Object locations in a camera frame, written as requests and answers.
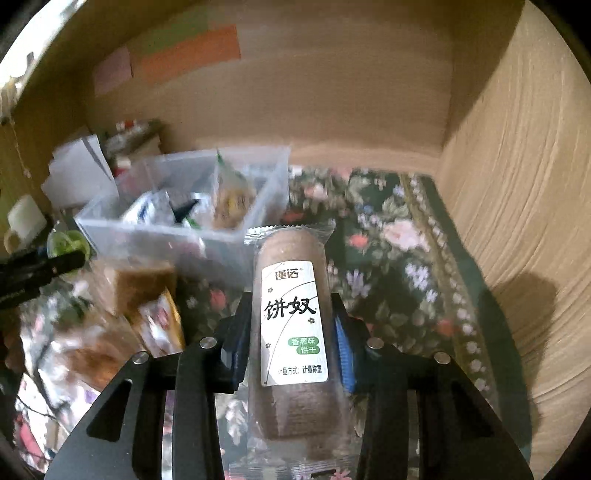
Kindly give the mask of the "green sticky note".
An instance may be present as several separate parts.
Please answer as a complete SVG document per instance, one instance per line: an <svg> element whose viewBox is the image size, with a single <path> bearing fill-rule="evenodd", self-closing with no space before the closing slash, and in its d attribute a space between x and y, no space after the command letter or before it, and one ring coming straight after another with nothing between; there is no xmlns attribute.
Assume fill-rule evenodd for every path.
<svg viewBox="0 0 591 480"><path fill-rule="evenodd" d="M194 5L139 34L127 42L127 47L136 56L152 55L206 31L206 7Z"/></svg>

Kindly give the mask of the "orange sticky note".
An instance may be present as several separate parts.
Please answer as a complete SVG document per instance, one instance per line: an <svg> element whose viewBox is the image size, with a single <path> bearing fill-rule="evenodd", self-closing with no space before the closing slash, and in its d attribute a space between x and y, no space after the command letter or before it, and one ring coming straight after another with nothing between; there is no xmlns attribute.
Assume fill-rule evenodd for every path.
<svg viewBox="0 0 591 480"><path fill-rule="evenodd" d="M152 55L131 53L133 75L149 83L163 83L203 67L242 58L238 27L207 30Z"/></svg>

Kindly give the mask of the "orange snack packet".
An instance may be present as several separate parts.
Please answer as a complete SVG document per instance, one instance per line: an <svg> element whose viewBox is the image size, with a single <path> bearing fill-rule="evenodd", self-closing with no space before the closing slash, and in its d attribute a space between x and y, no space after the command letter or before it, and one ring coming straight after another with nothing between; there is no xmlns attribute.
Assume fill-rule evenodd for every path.
<svg viewBox="0 0 591 480"><path fill-rule="evenodd" d="M154 358L180 353L185 347L180 315L167 289L156 300L139 306L130 323Z"/></svg>

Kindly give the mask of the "pink sticky note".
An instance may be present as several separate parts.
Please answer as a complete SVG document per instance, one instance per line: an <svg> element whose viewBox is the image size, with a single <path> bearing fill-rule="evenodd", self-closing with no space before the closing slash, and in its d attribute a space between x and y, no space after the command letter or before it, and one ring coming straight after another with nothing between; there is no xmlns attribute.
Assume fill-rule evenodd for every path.
<svg viewBox="0 0 591 480"><path fill-rule="evenodd" d="M94 95L102 96L133 76L129 49L122 46L114 50L93 70Z"/></svg>

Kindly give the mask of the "clear plastic storage box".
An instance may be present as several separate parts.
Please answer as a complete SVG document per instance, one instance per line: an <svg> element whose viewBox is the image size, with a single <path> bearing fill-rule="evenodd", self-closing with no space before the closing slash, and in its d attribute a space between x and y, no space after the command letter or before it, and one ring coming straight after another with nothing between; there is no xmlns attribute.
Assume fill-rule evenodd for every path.
<svg viewBox="0 0 591 480"><path fill-rule="evenodd" d="M287 209L290 147L189 151L136 162L75 217L103 256L153 258L186 277L252 284L245 236Z"/></svg>

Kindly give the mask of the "brown biscuit pack white label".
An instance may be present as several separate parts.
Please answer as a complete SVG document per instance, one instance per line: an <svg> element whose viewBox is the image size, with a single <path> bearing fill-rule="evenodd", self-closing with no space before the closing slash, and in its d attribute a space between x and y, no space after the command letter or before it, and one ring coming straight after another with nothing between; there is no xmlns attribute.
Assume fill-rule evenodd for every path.
<svg viewBox="0 0 591 480"><path fill-rule="evenodd" d="M231 479L349 479L361 441L342 387L325 244L335 221L252 233L249 430Z"/></svg>

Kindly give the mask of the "floral dark tablecloth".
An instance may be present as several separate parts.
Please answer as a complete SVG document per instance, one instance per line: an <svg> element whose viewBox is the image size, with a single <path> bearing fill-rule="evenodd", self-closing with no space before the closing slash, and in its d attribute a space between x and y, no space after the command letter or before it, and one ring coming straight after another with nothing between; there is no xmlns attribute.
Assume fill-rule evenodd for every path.
<svg viewBox="0 0 591 480"><path fill-rule="evenodd" d="M406 353L450 351L492 404L498 381L476 304L485 291L478 268L427 177L368 169L290 168L290 224L335 221L328 278L369 329ZM44 472L97 397L67 357L93 343L106 315L81 270L43 288L20 310L25 376L16 399L16 448Z"/></svg>

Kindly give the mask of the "wooden desk shelf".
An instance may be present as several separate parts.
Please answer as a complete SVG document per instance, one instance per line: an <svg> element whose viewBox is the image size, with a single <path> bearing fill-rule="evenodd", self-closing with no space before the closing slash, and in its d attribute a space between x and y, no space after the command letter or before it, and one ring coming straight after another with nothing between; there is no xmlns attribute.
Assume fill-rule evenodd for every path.
<svg viewBox="0 0 591 480"><path fill-rule="evenodd" d="M94 95L93 70L194 5L242 58ZM283 143L297 164L434 177L507 316L547 474L590 407L590 80L529 1L87 1L3 102L1 206L44 201L82 127L159 118L166 151Z"/></svg>

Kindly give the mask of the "white mug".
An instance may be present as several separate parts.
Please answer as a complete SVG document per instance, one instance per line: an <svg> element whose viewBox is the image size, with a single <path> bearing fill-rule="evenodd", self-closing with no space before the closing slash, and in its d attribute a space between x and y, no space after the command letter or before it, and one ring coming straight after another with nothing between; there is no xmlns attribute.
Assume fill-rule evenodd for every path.
<svg viewBox="0 0 591 480"><path fill-rule="evenodd" d="M8 254L28 247L48 225L45 215L29 194L14 204L7 220L9 229L4 234L3 243Z"/></svg>

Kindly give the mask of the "white folded papers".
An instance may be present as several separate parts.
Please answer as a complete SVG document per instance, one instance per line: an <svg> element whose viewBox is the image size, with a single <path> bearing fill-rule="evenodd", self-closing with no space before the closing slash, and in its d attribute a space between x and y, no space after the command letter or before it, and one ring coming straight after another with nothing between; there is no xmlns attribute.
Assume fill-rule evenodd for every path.
<svg viewBox="0 0 591 480"><path fill-rule="evenodd" d="M114 176L96 135L59 146L41 185L54 210L82 206L99 195L117 193Z"/></svg>

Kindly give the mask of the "green jelly cup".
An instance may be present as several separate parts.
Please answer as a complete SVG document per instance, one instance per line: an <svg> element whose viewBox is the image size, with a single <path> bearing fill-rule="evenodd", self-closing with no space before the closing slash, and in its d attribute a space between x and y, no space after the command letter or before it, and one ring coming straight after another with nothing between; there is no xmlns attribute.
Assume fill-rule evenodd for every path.
<svg viewBox="0 0 591 480"><path fill-rule="evenodd" d="M84 236L78 230L57 231L53 230L46 243L47 255L55 258L74 251L80 251L88 261L91 256L91 247Z"/></svg>

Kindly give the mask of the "brown bread pack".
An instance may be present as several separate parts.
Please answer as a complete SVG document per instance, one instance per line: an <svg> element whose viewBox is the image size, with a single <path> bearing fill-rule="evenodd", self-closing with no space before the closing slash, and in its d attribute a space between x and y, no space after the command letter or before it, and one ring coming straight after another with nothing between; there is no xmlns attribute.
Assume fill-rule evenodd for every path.
<svg viewBox="0 0 591 480"><path fill-rule="evenodd" d="M98 257L90 268L93 300L114 316L130 314L176 288L176 269L167 261Z"/></svg>

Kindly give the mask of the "stack of books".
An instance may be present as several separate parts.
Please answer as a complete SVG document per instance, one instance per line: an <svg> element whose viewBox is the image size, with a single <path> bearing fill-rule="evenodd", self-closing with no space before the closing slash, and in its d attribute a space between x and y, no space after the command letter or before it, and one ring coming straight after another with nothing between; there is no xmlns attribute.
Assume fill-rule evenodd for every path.
<svg viewBox="0 0 591 480"><path fill-rule="evenodd" d="M158 119L117 123L115 133L102 143L111 170L127 170L137 160L158 156L162 128L163 123Z"/></svg>

